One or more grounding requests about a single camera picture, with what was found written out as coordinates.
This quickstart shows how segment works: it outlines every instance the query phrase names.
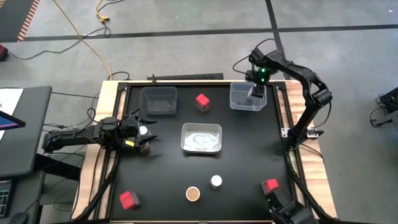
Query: gray floor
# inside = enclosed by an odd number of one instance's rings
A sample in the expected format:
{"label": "gray floor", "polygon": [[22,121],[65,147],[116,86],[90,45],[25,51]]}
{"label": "gray floor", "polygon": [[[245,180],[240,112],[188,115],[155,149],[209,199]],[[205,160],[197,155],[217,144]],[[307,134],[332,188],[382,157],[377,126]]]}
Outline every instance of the gray floor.
{"label": "gray floor", "polygon": [[[84,34],[101,25],[95,2],[63,1],[62,7]],[[279,27],[362,26],[398,24],[394,0],[272,0]],[[108,6],[114,34],[198,29],[270,28],[263,0],[126,0]],[[41,1],[28,37],[74,35],[52,1]],[[374,129],[369,113],[375,97],[397,87],[398,30],[356,30],[281,33],[286,56],[310,67],[333,92],[333,109],[320,138],[326,172],[338,216],[342,220],[396,223],[398,214],[398,138],[390,126]],[[266,34],[192,35],[100,39],[88,42],[104,55],[113,71],[127,71],[133,79],[151,76],[224,73],[243,79],[231,66],[246,56]],[[43,49],[60,50],[72,40],[5,44],[27,57]],[[275,49],[273,43],[261,46]],[[238,66],[248,69],[247,62]],[[108,76],[100,60],[83,44],[60,55],[32,60],[10,58],[0,64],[0,87],[51,85],[54,91],[95,95]],[[281,79],[277,74],[274,79]],[[76,124],[86,119],[90,99],[52,95],[46,122]],[[315,118],[323,121],[326,110]],[[72,151],[75,147],[66,148]],[[41,223],[60,222],[68,212],[45,207]]]}

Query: white tray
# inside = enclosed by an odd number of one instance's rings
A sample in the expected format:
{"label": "white tray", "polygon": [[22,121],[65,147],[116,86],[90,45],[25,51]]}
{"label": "white tray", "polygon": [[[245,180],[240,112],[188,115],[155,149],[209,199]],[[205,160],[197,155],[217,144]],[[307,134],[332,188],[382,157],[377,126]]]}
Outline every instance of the white tray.
{"label": "white tray", "polygon": [[218,124],[185,123],[181,148],[188,153],[216,154],[221,150],[222,129]]}

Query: screen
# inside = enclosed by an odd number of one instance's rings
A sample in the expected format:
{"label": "screen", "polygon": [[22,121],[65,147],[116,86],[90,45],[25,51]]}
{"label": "screen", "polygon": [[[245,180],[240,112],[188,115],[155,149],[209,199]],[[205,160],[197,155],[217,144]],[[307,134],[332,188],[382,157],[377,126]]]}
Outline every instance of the screen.
{"label": "screen", "polygon": [[19,126],[19,124],[15,123],[13,121],[10,121],[6,118],[0,117],[0,130],[10,129],[13,127],[16,128],[18,126]]}

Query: clear plastic container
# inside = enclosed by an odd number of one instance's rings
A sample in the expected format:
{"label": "clear plastic container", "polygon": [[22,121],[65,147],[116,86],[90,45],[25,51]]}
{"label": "clear plastic container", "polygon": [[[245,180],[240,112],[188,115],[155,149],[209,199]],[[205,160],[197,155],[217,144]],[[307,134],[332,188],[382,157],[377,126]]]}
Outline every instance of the clear plastic container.
{"label": "clear plastic container", "polygon": [[188,153],[216,154],[221,150],[222,129],[218,124],[185,123],[181,148]]}
{"label": "clear plastic container", "polygon": [[248,96],[254,83],[232,82],[229,90],[229,107],[234,110],[260,111],[267,104],[267,92],[262,98]]}
{"label": "clear plastic container", "polygon": [[170,115],[177,111],[177,88],[144,87],[141,90],[141,113],[147,115]]}

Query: yellow cable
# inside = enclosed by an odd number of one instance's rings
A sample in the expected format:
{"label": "yellow cable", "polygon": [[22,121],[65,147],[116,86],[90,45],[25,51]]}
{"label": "yellow cable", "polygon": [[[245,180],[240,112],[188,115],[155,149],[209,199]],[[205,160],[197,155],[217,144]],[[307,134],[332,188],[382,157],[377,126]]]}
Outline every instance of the yellow cable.
{"label": "yellow cable", "polygon": [[104,24],[106,21],[109,21],[109,17],[101,16],[100,13],[98,12],[98,6],[100,6],[101,3],[102,3],[102,0],[99,0],[97,5],[95,6],[95,14],[97,14],[97,16],[99,16],[99,20]]}
{"label": "yellow cable", "polygon": [[77,33],[77,36],[79,37],[79,39],[80,39],[83,43],[85,43],[85,44],[87,45],[87,47],[90,48],[90,49],[94,52],[94,54],[96,54],[96,55],[99,57],[99,59],[101,59],[102,62],[104,62],[105,66],[106,66],[106,68],[108,69],[108,72],[109,72],[109,80],[112,80],[112,71],[111,71],[111,68],[109,67],[108,63],[99,55],[99,53],[97,53],[90,45],[88,45],[88,44],[83,40],[83,38],[81,37],[81,35],[80,35],[79,32],[77,31],[75,25],[73,25],[73,22],[69,19],[69,17],[67,16],[67,14],[66,14],[66,13],[63,11],[63,9],[61,8],[61,6],[58,5],[58,3],[56,2],[56,0],[52,0],[52,1],[53,1],[53,2],[57,5],[57,7],[61,10],[62,14],[68,19],[70,25],[72,25],[73,29],[74,29],[75,32]]}

